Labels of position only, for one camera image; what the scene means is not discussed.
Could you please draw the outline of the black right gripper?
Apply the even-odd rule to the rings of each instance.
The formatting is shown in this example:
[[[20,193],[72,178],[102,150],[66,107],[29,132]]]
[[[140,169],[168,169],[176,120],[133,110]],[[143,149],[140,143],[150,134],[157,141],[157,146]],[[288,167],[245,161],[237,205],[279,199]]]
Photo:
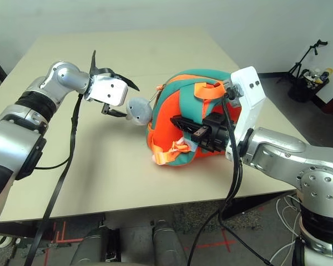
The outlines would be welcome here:
[[[170,118],[171,123],[183,132],[194,132],[194,142],[199,147],[210,152],[223,152],[230,140],[226,116],[211,112],[206,116],[202,125],[191,119],[176,115]]]

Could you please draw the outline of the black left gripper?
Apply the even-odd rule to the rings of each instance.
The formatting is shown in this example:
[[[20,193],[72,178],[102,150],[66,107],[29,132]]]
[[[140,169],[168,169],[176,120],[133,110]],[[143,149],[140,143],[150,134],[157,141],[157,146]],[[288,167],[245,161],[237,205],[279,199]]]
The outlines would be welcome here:
[[[122,81],[124,81],[128,87],[136,90],[136,91],[139,91],[139,88],[137,87],[137,85],[131,81],[130,79],[122,76],[122,75],[119,75],[119,74],[116,74],[116,73],[113,73],[110,75],[112,78],[117,78],[117,79],[120,79]],[[111,116],[114,116],[114,117],[126,117],[127,114],[124,113],[124,112],[121,112],[121,111],[118,111],[118,110],[114,110],[114,109],[110,109],[110,105],[107,104],[107,103],[104,103],[103,105],[103,108],[102,108],[102,114],[109,114]]]

